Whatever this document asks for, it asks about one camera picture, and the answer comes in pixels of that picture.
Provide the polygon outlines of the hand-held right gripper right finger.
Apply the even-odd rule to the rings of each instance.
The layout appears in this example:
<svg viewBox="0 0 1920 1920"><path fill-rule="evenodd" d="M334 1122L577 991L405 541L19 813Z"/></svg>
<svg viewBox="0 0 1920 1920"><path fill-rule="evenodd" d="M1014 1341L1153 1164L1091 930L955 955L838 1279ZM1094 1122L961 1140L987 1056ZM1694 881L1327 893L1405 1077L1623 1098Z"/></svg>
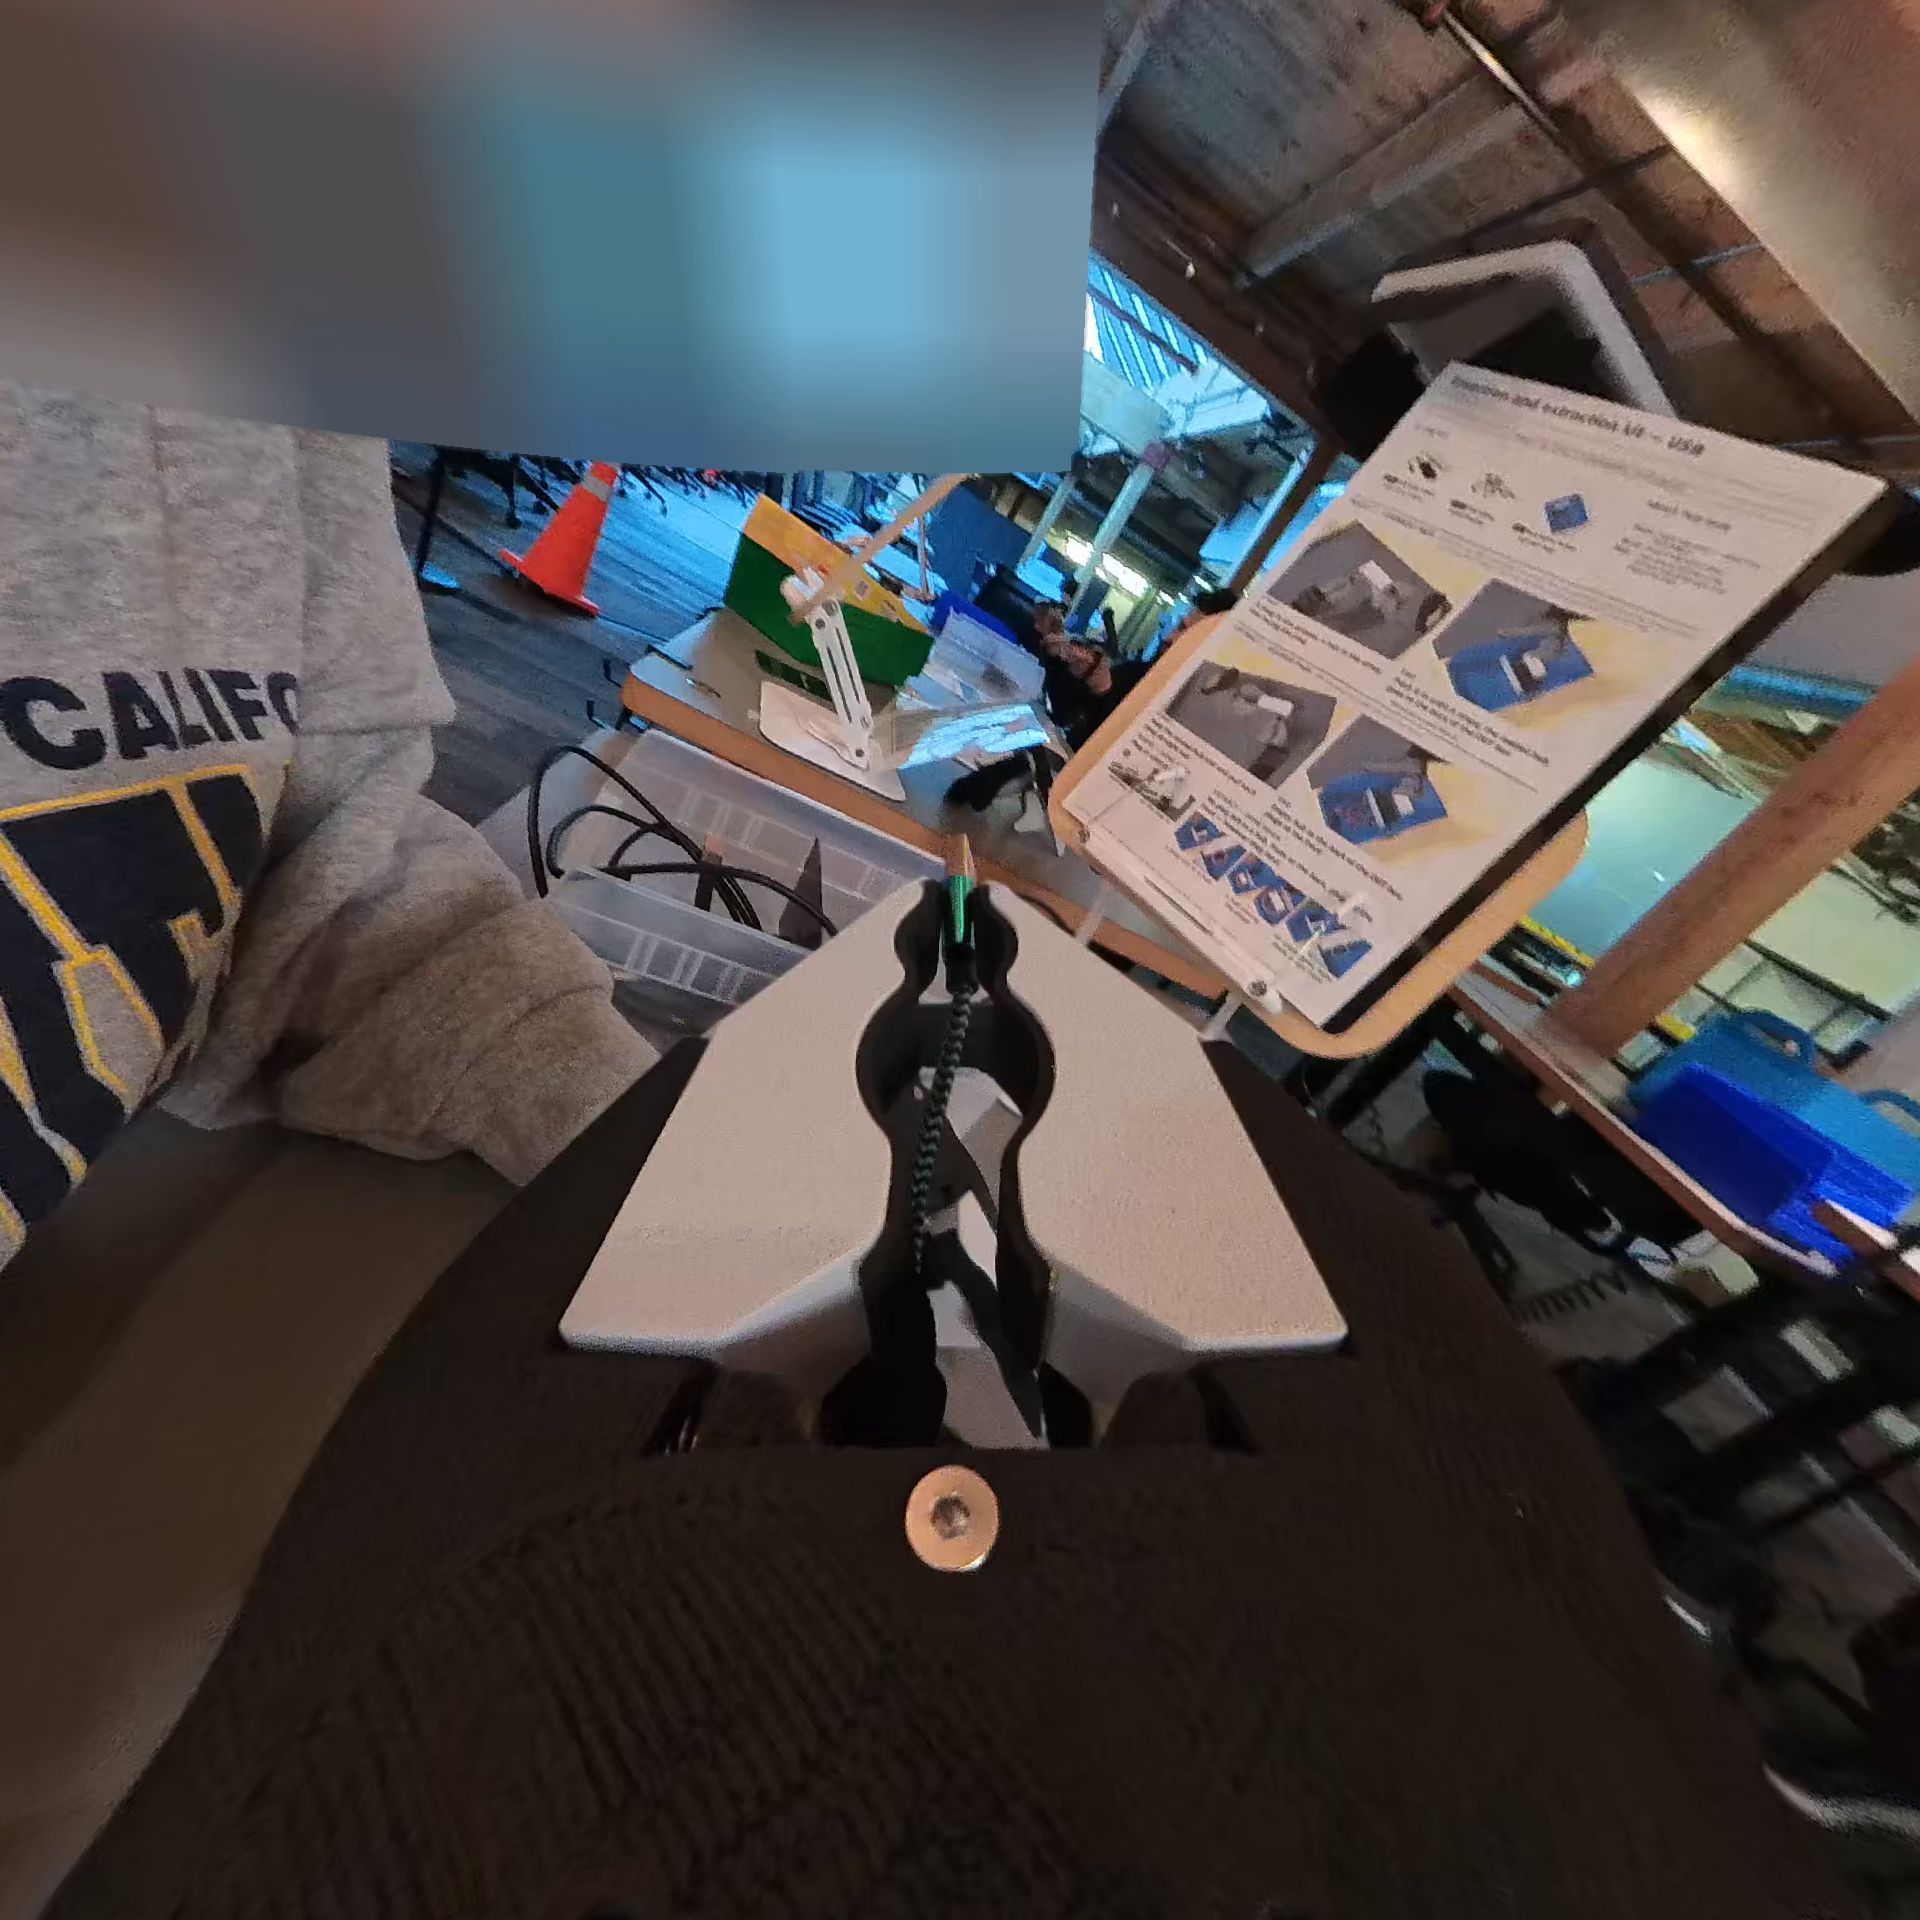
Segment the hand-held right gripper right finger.
<svg viewBox="0 0 1920 1920"><path fill-rule="evenodd" d="M1240 1122L1229 1051L1054 920L975 891L970 1067L1011 1131L990 1165L1000 1313L1091 1432L1152 1377L1329 1359L1350 1328Z"/></svg>

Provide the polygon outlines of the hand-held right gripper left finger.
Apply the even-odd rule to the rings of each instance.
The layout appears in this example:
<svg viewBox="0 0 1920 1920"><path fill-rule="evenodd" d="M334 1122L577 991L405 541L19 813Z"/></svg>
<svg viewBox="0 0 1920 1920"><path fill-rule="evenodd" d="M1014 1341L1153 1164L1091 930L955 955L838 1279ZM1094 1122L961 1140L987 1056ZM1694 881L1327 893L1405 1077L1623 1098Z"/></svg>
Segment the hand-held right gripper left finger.
<svg viewBox="0 0 1920 1920"><path fill-rule="evenodd" d="M888 1003L913 1019L942 921L943 884L907 882L695 1047L560 1320L577 1353L688 1363L669 1449L809 1412L830 1448L942 1442L922 1289L874 1335L859 1283L894 1197L890 1098L863 1091L859 1049Z"/></svg>

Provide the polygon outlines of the clear plastic bin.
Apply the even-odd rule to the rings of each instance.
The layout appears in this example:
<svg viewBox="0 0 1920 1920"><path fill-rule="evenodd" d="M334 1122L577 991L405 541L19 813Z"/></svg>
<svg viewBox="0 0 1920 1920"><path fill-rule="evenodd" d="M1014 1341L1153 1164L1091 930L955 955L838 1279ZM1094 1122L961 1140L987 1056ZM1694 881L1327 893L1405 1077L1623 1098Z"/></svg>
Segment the clear plastic bin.
<svg viewBox="0 0 1920 1920"><path fill-rule="evenodd" d="M661 732L597 729L481 825L520 889L630 991L640 1013L703 1026L793 970L939 855Z"/></svg>

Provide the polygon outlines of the black office chair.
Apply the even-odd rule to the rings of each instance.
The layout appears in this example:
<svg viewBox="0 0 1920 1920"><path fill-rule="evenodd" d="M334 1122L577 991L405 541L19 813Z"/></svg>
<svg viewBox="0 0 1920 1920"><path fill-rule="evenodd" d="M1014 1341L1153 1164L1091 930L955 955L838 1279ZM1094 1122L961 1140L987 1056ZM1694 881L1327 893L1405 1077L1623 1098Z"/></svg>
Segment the black office chair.
<svg viewBox="0 0 1920 1920"><path fill-rule="evenodd" d="M1593 1281L1551 1287L1527 1311L1554 1315L1601 1289L1648 1287L1680 1298L1678 1252L1695 1220L1584 1119L1551 1114L1494 1072L1425 1071L1422 1101L1443 1147L1442 1219L1466 1241L1504 1306L1518 1306L1519 1263L1480 1212L1502 1197L1599 1259Z"/></svg>

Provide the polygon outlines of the wooden edge table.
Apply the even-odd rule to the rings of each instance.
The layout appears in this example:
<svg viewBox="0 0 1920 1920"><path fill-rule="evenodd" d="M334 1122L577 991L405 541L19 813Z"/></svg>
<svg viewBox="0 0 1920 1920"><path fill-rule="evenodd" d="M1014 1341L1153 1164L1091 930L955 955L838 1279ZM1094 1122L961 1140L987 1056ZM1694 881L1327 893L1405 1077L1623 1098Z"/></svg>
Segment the wooden edge table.
<svg viewBox="0 0 1920 1920"><path fill-rule="evenodd" d="M1056 851L1047 832L1017 829L1009 800L997 800L987 811L951 807L946 792L959 777L958 764L903 770L903 796L890 800L776 748L758 729L758 652L760 636L743 617L711 610L662 650L634 658L619 701L643 727L917 852L939 858L967 837L982 881L1047 911L1069 935L1207 1001L1226 992L1222 973L1128 898L1109 891L1083 858Z"/></svg>
<svg viewBox="0 0 1920 1920"><path fill-rule="evenodd" d="M1779 1281L1823 1283L1835 1281L1850 1264L1862 1264L1867 1273L1890 1283L1906 1298L1914 1298L1914 1203L1893 1233L1839 1208L1819 1204L1815 1209L1816 1220L1843 1241L1854 1258L1849 1264L1835 1266L1800 1256L1789 1243L1742 1224L1715 1195L1643 1140L1624 1114L1626 1077L1550 1025L1547 1008L1528 1003L1518 987L1498 977L1480 973L1466 973L1447 985L1447 1003L1502 1049L1512 1072L1530 1081L1545 1106L1584 1119L1689 1212L1703 1233L1760 1273Z"/></svg>

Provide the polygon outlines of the white articulated stand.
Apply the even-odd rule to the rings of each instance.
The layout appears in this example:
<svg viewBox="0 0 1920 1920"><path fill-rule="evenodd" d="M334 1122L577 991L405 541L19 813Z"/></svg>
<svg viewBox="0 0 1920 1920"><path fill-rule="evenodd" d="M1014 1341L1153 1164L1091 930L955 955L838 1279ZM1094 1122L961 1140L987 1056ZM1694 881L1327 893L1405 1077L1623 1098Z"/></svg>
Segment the white articulated stand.
<svg viewBox="0 0 1920 1920"><path fill-rule="evenodd" d="M881 528L853 546L838 545L847 559L827 573L791 573L783 601L818 650L819 676L797 669L771 647L758 668L758 732L776 748L890 800L903 796L907 768L958 762L968 749L1009 752L1032 719L1017 689L992 680L987 668L942 664L939 640L922 619L931 645L913 680L885 689L857 668L843 616L853 580L862 573L874 579L874 560L903 536L922 531L961 484L959 472L939 475Z"/></svg>

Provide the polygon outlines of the person's grey hoodie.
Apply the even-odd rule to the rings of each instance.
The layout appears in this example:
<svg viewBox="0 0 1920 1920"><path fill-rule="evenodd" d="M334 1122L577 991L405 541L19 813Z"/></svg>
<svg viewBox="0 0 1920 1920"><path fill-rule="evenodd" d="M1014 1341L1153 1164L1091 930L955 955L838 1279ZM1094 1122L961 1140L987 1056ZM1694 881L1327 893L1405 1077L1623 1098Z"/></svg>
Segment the person's grey hoodie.
<svg viewBox="0 0 1920 1920"><path fill-rule="evenodd" d="M5 1263L151 1106L528 1185L654 1067L449 721L384 441L5 379Z"/></svg>

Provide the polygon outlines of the green and yellow box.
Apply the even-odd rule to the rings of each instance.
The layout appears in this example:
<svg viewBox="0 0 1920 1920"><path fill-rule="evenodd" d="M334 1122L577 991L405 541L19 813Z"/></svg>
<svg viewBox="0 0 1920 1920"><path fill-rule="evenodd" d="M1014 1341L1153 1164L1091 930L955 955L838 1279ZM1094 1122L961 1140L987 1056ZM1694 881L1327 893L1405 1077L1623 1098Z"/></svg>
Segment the green and yellow box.
<svg viewBox="0 0 1920 1920"><path fill-rule="evenodd" d="M771 496L757 496L741 528L721 605L744 619L768 647L797 669L819 676L819 658L809 631L783 601L791 573L827 573L847 551L782 507ZM862 676L898 689L913 680L928 658L931 636L905 608L905 601L862 573L843 604L847 636Z"/></svg>

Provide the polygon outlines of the blue plastic bin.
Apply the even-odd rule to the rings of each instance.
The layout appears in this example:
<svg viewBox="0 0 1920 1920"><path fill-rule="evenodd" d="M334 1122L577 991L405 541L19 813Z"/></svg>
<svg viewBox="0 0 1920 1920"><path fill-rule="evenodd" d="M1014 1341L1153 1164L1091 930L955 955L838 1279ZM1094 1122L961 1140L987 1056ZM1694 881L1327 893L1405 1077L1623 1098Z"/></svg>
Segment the blue plastic bin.
<svg viewBox="0 0 1920 1920"><path fill-rule="evenodd" d="M1805 1258L1854 1258L1816 1220L1819 1204L1893 1233L1914 1203L1914 1099L1825 1077L1810 1033L1778 1016L1705 1023L1629 1083L1623 1111L1742 1224Z"/></svg>

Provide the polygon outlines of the printed instruction board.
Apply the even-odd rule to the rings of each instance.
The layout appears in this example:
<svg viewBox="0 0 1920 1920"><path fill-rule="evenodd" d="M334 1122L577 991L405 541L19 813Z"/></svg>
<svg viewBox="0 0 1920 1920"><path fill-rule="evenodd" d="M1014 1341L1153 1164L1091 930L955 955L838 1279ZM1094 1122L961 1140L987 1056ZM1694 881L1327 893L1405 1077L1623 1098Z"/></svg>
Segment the printed instruction board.
<svg viewBox="0 0 1920 1920"><path fill-rule="evenodd" d="M1450 365L1054 817L1247 1008L1345 1036L1898 513L1864 472Z"/></svg>

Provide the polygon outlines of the orange traffic cone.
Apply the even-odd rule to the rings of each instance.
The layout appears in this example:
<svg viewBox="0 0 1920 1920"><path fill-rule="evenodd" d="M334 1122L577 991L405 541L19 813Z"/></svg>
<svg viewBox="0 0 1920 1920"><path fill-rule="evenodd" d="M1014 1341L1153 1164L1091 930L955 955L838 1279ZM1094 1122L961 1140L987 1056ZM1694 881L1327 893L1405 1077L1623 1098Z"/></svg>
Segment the orange traffic cone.
<svg viewBox="0 0 1920 1920"><path fill-rule="evenodd" d="M495 560L520 586L577 617L600 617L586 586L617 492L619 467L593 461L563 496L541 536L523 553L498 548Z"/></svg>

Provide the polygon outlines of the wooden post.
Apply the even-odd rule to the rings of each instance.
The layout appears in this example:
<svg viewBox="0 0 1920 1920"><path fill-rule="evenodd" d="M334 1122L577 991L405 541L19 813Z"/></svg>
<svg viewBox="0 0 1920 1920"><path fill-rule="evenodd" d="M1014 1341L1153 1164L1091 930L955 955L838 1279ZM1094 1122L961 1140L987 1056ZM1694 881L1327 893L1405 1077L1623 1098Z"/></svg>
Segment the wooden post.
<svg viewBox="0 0 1920 1920"><path fill-rule="evenodd" d="M1798 762L1584 981L1550 1025L1613 1059L1917 786L1917 664Z"/></svg>

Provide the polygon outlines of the white ceiling duct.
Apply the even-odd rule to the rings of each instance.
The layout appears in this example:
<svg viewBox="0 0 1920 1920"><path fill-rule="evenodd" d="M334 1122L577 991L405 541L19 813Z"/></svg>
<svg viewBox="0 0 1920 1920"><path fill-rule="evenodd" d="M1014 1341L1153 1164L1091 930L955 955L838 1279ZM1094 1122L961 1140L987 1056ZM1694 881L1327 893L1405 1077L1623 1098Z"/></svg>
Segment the white ceiling duct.
<svg viewBox="0 0 1920 1920"><path fill-rule="evenodd" d="M1545 237L1389 272L1366 315L1425 381L1463 365L1682 416L1667 352L1599 245Z"/></svg>

